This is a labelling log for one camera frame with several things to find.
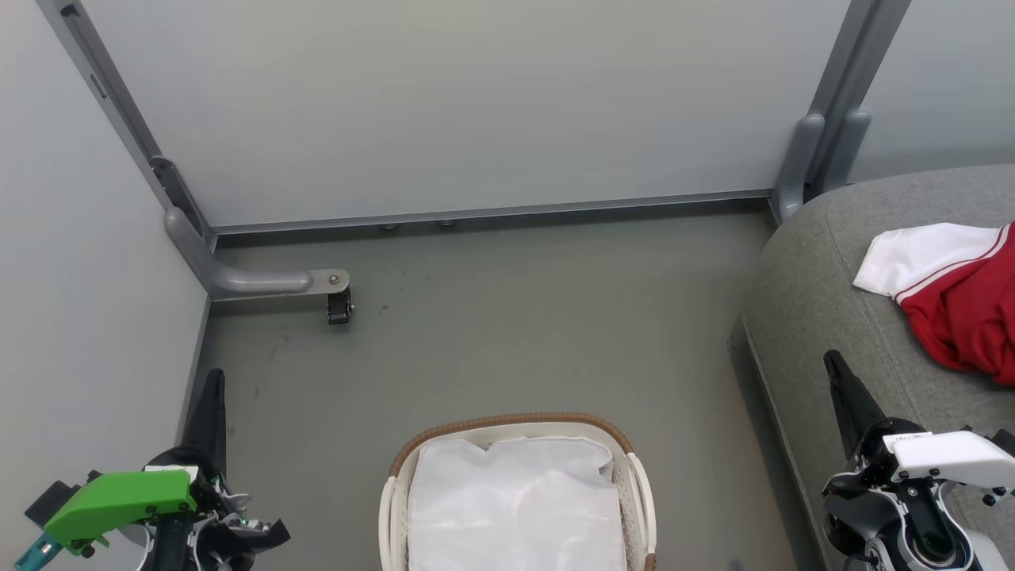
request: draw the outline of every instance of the metal frame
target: metal frame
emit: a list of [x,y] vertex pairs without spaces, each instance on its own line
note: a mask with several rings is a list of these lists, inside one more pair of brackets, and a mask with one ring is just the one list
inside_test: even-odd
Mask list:
[[[910,0],[853,0],[832,47],[824,73],[815,90],[808,114],[797,124],[774,188],[724,193],[690,194],[644,199],[605,200],[588,203],[548,204],[517,208],[489,208],[455,212],[427,212],[393,216],[332,218],[291,222],[268,222],[209,227],[195,204],[186,183],[173,161],[161,154],[158,144],[144,122],[116,69],[113,58],[103,45],[81,0],[37,0],[47,14],[61,42],[89,82],[96,98],[121,133],[135,160],[152,170],[149,184],[162,205],[179,208],[208,244],[215,234],[253,233],[347,227],[355,225],[394,225],[403,222],[439,221],[535,213],[600,210],[670,205],[690,202],[769,197],[777,222],[782,223],[809,195],[820,194],[847,184],[850,169],[863,142],[871,114],[860,109],[894,38]],[[195,265],[204,270],[204,265]],[[221,271],[202,277],[220,298],[244,296],[243,288],[228,290],[234,283]],[[217,284],[216,280],[224,279]],[[261,288],[258,296],[280,295]]]
[[676,196],[659,196],[649,198],[625,198],[619,200],[597,200],[590,202],[569,202],[564,204],[541,204],[535,206],[510,206],[504,208],[481,208],[475,210],[456,210],[451,212],[423,212],[419,214],[395,214],[390,216],[363,216],[356,218],[329,218],[320,220],[296,220],[287,222],[266,222],[251,224],[233,224],[212,226],[215,235],[264,233],[275,231],[290,231],[302,229],[325,229],[356,226],[397,226],[413,222],[448,222],[453,220],[494,218],[500,216],[526,216],[534,214],[553,214],[560,212],[588,212],[597,210],[623,210],[627,208],[653,208],[657,206],[672,206],[677,204],[693,204],[699,202],[719,202],[727,200],[742,200],[750,198],[767,198],[771,189],[738,190],[728,192],[707,192],[683,194]]
[[871,123],[871,112],[860,105],[909,1],[850,3],[808,115],[797,125],[772,191],[770,205],[777,222],[810,196],[847,184]]
[[85,78],[165,208],[165,230],[213,302],[291,296],[327,297],[329,324],[344,324],[352,312],[349,274],[343,269],[244,270],[215,259],[216,236],[177,165],[162,155],[112,56],[80,0],[38,0],[50,25]]

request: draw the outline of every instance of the caster wheel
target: caster wheel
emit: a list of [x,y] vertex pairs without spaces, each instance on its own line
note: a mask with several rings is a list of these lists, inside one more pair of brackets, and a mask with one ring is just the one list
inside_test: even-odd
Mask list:
[[344,292],[328,295],[328,326],[348,324],[352,317],[352,311],[356,306],[352,305],[352,291],[346,288]]

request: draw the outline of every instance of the cable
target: cable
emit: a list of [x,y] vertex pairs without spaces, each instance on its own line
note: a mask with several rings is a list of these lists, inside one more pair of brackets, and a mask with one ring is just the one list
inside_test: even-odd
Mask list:
[[148,561],[148,554],[151,553],[151,530],[148,529],[148,525],[145,523],[142,523],[141,527],[144,528],[144,557],[141,558],[141,563],[137,564],[137,571],[141,571],[145,562]]
[[864,563],[870,563],[871,565],[878,564],[878,558],[876,557],[867,557],[862,553],[855,553],[845,558],[845,565],[842,566],[842,571],[850,571],[850,565],[852,565],[854,561],[863,561]]
[[197,571],[203,571],[203,568],[201,567],[201,559],[198,557],[197,553],[197,544],[201,540],[201,531],[204,531],[205,526],[217,519],[218,514],[211,512],[211,515],[194,524],[192,536],[188,539],[188,542],[190,542],[191,539],[194,540],[194,545],[191,546],[191,557],[194,558],[194,565],[197,567]]

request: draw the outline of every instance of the gray floor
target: gray floor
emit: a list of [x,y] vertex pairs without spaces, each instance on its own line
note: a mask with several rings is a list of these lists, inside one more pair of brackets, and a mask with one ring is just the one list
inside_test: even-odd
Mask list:
[[209,323],[201,367],[226,373],[229,480],[293,536],[259,569],[379,569],[378,502],[406,441],[547,411],[631,440],[661,569],[810,567],[758,394],[727,351],[767,215],[593,218],[220,248],[246,267],[344,267],[357,307],[348,327],[320,311]]

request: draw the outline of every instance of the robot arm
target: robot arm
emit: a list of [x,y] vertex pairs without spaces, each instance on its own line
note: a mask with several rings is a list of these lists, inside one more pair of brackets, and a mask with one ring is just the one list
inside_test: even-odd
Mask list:
[[173,448],[141,472],[92,473],[84,486],[54,484],[25,512],[45,531],[14,565],[37,571],[63,550],[89,558],[93,544],[120,529],[145,547],[138,569],[200,571],[227,565],[247,571],[258,553],[289,540],[281,521],[247,517],[246,494],[233,494],[201,451]]
[[944,498],[958,484],[997,504],[1015,490],[1015,438],[932,434],[886,418],[838,352],[825,354],[845,471],[825,486],[826,536],[877,571],[1007,571],[994,544],[958,525]]

